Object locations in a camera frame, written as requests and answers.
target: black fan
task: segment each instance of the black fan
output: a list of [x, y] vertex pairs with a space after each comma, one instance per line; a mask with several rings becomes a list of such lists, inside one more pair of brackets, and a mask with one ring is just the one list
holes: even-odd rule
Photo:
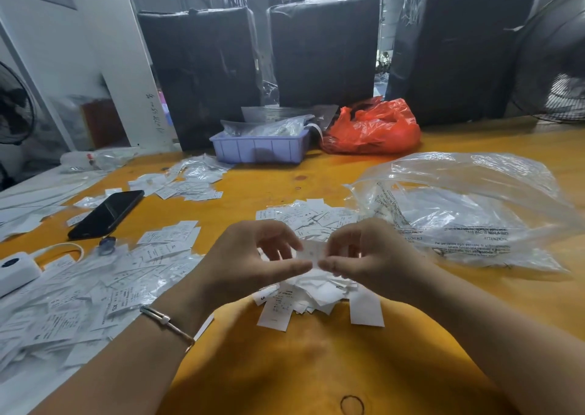
[[20, 144], [34, 129], [34, 106], [25, 85], [0, 62], [0, 144]]
[[557, 123], [585, 120], [585, 0], [553, 0], [522, 29], [511, 100]]

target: white charger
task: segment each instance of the white charger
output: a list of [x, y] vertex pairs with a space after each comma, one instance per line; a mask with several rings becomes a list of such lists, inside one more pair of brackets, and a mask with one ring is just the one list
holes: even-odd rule
[[61, 245], [73, 245], [81, 252], [80, 258], [77, 262], [81, 261], [84, 256], [83, 248], [73, 242], [61, 242], [52, 246], [40, 249], [33, 254], [29, 255], [26, 252], [17, 252], [16, 254], [7, 256], [3, 260], [0, 260], [0, 297], [11, 293], [13, 290], [24, 286], [37, 278], [39, 278], [43, 270], [35, 262], [37, 256], [43, 255], [50, 249], [61, 246]]

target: silver bracelet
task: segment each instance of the silver bracelet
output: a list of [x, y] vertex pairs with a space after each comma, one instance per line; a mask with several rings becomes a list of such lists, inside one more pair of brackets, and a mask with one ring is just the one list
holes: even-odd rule
[[193, 347], [193, 345], [195, 344], [195, 338], [191, 337], [190, 335], [187, 335], [185, 332], [183, 332], [181, 329], [179, 329], [176, 325], [171, 323], [170, 316], [165, 315], [164, 313], [161, 313], [158, 310], [155, 310], [155, 309], [151, 308], [150, 306], [147, 306], [146, 304], [143, 304], [140, 306], [140, 312], [142, 312], [144, 315], [148, 316], [149, 318], [152, 318], [153, 320], [158, 322], [161, 326], [166, 327], [166, 328], [172, 330], [173, 332], [175, 332], [177, 335], [180, 335], [181, 337], [185, 338], [189, 342], [189, 347], [186, 348], [185, 353], [189, 352], [189, 349], [191, 349], [191, 347]]

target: wooden table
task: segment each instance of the wooden table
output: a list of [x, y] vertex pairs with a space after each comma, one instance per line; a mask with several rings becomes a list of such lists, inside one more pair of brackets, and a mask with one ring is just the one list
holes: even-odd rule
[[[425, 131], [419, 151], [508, 152], [546, 164], [566, 196], [585, 208], [585, 129], [541, 125], [530, 118], [463, 124]], [[134, 160], [92, 188], [128, 188], [146, 173], [164, 171], [181, 154]], [[321, 198], [342, 206], [365, 168], [388, 157], [326, 155], [311, 151], [297, 167], [237, 167], [215, 184], [220, 200], [143, 200], [116, 230], [136, 241], [145, 231], [200, 221], [195, 251], [204, 254], [230, 224], [253, 220], [266, 206]], [[82, 195], [73, 199], [73, 204]], [[65, 210], [37, 230], [0, 245], [0, 258], [65, 241]], [[585, 238], [552, 249], [570, 275], [525, 269], [452, 271], [535, 318], [585, 339]], [[90, 249], [95, 241], [85, 241]], [[261, 308], [250, 298], [215, 312], [216, 320], [179, 369], [161, 414], [505, 414], [515, 410], [457, 342], [420, 311], [383, 300], [384, 329], [349, 323], [349, 306], [330, 316], [294, 314], [286, 333], [258, 327]]]

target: smartphone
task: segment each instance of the smartphone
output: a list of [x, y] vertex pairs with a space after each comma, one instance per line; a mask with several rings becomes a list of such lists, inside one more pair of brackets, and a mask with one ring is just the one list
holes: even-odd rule
[[113, 193], [77, 224], [67, 236], [70, 240], [86, 240], [111, 234], [143, 197], [144, 190]]

